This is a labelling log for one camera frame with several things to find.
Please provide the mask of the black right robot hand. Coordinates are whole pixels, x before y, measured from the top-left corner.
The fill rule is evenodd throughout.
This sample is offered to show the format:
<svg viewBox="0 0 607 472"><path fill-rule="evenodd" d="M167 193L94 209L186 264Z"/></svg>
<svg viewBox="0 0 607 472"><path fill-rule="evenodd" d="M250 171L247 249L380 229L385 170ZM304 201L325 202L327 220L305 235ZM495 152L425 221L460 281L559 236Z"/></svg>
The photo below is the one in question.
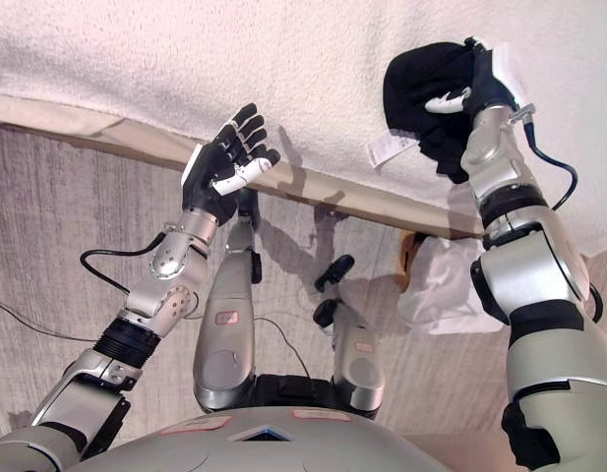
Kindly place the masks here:
<svg viewBox="0 0 607 472"><path fill-rule="evenodd" d="M505 105L517 112L529 103L520 62L508 42L490 47L482 38L470 36L464 44L474 54L471 85L430 98L424 105L428 112L464 111L475 116L490 106Z"/></svg>

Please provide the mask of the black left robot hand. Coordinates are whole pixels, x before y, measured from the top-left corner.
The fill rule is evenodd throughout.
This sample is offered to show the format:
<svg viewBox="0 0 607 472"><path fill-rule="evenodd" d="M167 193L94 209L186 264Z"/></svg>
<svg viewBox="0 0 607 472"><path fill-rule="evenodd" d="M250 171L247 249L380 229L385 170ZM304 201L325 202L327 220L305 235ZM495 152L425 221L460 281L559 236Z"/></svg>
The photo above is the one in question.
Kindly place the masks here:
<svg viewBox="0 0 607 472"><path fill-rule="evenodd" d="M280 154L265 145L264 117L254 103L244 105L216 136L192 151L181 177L182 208L203 210L219 225L239 205L242 188L271 170Z"/></svg>

